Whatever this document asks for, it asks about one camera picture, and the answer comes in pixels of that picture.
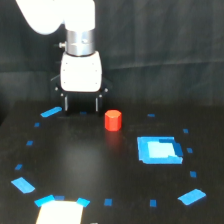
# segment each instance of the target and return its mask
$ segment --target red cylinder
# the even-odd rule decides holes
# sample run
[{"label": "red cylinder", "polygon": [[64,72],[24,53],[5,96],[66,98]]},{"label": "red cylinder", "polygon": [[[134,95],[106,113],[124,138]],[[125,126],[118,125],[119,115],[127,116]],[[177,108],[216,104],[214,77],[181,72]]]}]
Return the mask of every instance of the red cylinder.
[{"label": "red cylinder", "polygon": [[118,131],[121,129],[122,114],[118,110],[108,110],[105,113],[105,128],[108,131]]}]

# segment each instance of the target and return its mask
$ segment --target blue tape marker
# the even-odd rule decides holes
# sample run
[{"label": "blue tape marker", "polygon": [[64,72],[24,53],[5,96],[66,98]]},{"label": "blue tape marker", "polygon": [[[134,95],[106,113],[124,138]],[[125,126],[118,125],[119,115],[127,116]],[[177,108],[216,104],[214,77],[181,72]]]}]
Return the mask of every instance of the blue tape marker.
[{"label": "blue tape marker", "polygon": [[187,148],[187,152],[188,153],[193,153],[193,149],[192,148]]},{"label": "blue tape marker", "polygon": [[105,199],[105,201],[104,201],[104,205],[105,206],[112,206],[112,199]]},{"label": "blue tape marker", "polygon": [[53,108],[51,110],[48,110],[48,111],[42,113],[41,116],[42,117],[49,117],[49,116],[51,116],[53,114],[56,114],[56,113],[58,113],[60,111],[62,111],[62,108],[61,107],[55,107],[55,108]]},{"label": "blue tape marker", "polygon": [[20,170],[22,168],[22,164],[18,164],[16,167],[15,167],[15,170]]},{"label": "blue tape marker", "polygon": [[198,189],[195,189],[183,196],[179,197],[178,200],[182,201],[185,205],[190,205],[201,198],[204,198],[206,194]]},{"label": "blue tape marker", "polygon": [[197,173],[195,171],[190,171],[190,176],[193,178],[197,177]]},{"label": "blue tape marker", "polygon": [[156,207],[156,200],[150,200],[150,207]]},{"label": "blue tape marker", "polygon": [[20,177],[16,180],[11,181],[11,183],[16,186],[20,191],[22,191],[24,194],[30,193],[35,190],[35,187],[33,187],[30,183],[28,183],[24,178]]},{"label": "blue tape marker", "polygon": [[182,161],[181,157],[169,156],[168,158],[149,158],[143,162],[146,164],[182,164]]},{"label": "blue tape marker", "polygon": [[40,123],[35,123],[34,127],[35,127],[35,128],[40,127]]},{"label": "blue tape marker", "polygon": [[43,204],[50,202],[50,201],[54,201],[53,195],[49,195],[47,197],[36,200],[36,201],[34,201],[34,203],[37,205],[37,207],[41,207]]},{"label": "blue tape marker", "polygon": [[54,199],[56,201],[64,201],[65,200],[65,196],[54,196]]},{"label": "blue tape marker", "polygon": [[26,145],[27,145],[27,146],[31,146],[31,145],[33,145],[33,141],[28,141],[28,142],[26,143]]},{"label": "blue tape marker", "polygon": [[189,133],[188,129],[183,129],[183,132],[184,132],[185,134],[188,134],[188,133]]},{"label": "blue tape marker", "polygon": [[79,198],[76,203],[82,205],[83,207],[87,207],[87,205],[90,203],[90,201],[83,199],[83,198]]},{"label": "blue tape marker", "polygon": [[179,143],[173,143],[173,147],[174,147],[175,155],[183,156],[183,151]]},{"label": "blue tape marker", "polygon": [[174,139],[159,139],[160,143],[176,143]]},{"label": "blue tape marker", "polygon": [[155,114],[148,114],[148,117],[155,117]]}]

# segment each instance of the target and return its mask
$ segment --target black table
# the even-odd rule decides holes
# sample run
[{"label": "black table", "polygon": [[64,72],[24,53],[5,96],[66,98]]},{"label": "black table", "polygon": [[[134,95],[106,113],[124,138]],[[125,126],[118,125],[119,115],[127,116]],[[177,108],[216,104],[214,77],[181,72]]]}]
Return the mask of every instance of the black table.
[{"label": "black table", "polygon": [[[1,224],[35,223],[39,208],[34,201],[51,194],[90,200],[82,224],[223,223],[223,108],[124,106],[122,130],[111,133],[104,118],[94,114],[40,116],[53,106],[18,103],[0,128]],[[143,164],[140,136],[174,136],[184,152],[183,164]],[[34,141],[30,147],[28,140]],[[20,163],[22,169],[15,171]],[[13,186],[19,177],[35,191],[23,194]],[[191,206],[177,200],[193,189],[207,197]],[[113,199],[112,207],[104,206],[106,198]],[[156,208],[150,208],[150,199],[157,200]]]}]

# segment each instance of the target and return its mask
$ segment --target black curtain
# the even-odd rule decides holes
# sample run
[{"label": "black curtain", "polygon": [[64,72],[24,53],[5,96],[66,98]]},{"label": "black curtain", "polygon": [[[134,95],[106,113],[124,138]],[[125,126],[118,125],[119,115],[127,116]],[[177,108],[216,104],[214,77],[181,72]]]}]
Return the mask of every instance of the black curtain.
[{"label": "black curtain", "polygon": [[[107,103],[224,104],[222,0],[95,3],[96,49],[114,86]],[[0,120],[15,101],[57,100],[50,78],[64,41],[63,25],[42,36],[15,0],[0,0]]]}]

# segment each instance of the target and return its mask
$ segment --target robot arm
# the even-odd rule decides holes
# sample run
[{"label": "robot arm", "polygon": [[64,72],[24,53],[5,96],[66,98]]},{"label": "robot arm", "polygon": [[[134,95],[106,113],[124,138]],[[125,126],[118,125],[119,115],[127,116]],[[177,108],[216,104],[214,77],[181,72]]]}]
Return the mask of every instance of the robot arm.
[{"label": "robot arm", "polygon": [[95,51],[95,3],[93,0],[16,0],[26,21],[37,33],[48,35],[64,23],[65,52],[61,87],[71,92],[96,92],[102,67]]}]

